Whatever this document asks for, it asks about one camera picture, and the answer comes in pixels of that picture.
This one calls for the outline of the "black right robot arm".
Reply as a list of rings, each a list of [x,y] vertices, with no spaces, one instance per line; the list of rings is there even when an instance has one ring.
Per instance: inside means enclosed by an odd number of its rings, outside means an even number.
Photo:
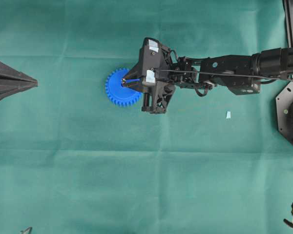
[[[217,85],[235,95],[258,94],[262,84],[288,80],[293,75],[293,47],[262,51],[251,56],[215,58],[175,57],[160,45],[144,45],[138,63],[122,78],[122,86],[143,93],[142,111],[164,114],[176,87],[193,89],[204,97]]]

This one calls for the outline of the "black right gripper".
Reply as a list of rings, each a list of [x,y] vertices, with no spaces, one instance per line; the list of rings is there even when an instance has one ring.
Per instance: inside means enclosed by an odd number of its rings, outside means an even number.
[[[141,82],[133,81],[140,78],[138,64],[134,65],[131,69],[121,69],[123,73],[122,86],[143,93],[143,112],[149,112],[151,114],[164,114],[167,110],[169,101],[175,91],[175,85],[169,77],[169,71],[173,69],[173,61],[170,53],[171,50],[166,55],[166,58],[169,58],[170,61],[169,68],[156,69],[156,72],[159,72],[160,78],[156,79],[156,84],[154,86],[143,85],[142,77]]]

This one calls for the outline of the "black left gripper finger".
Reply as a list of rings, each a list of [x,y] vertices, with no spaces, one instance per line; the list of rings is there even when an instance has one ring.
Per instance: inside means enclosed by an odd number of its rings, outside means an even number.
[[[0,62],[0,101],[37,86],[38,81],[34,78]]]

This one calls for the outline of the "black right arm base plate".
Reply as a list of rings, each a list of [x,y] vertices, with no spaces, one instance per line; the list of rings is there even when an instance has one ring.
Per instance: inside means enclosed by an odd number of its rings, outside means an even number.
[[[293,145],[293,79],[275,98],[280,134]]]

